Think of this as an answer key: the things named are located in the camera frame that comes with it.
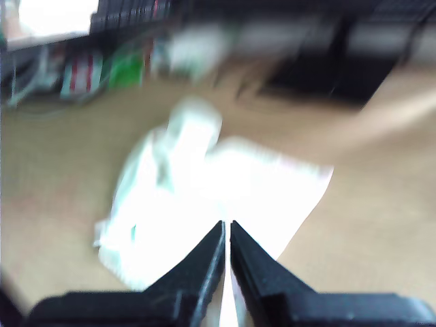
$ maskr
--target wooden floor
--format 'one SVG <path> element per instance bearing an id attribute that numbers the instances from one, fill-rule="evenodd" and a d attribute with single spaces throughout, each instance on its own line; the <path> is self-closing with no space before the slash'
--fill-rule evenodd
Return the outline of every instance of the wooden floor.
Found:
<path id="1" fill-rule="evenodd" d="M 393 73 L 363 111 L 249 91 L 236 101 L 235 76 L 215 89 L 146 82 L 46 116 L 35 113 L 59 105 L 3 113 L 1 267 L 22 309 L 125 288 L 97 259 L 94 223 L 135 141 L 190 94 L 222 112 L 223 137 L 335 165 L 281 263 L 321 292 L 398 292 L 436 308 L 436 70 Z"/>

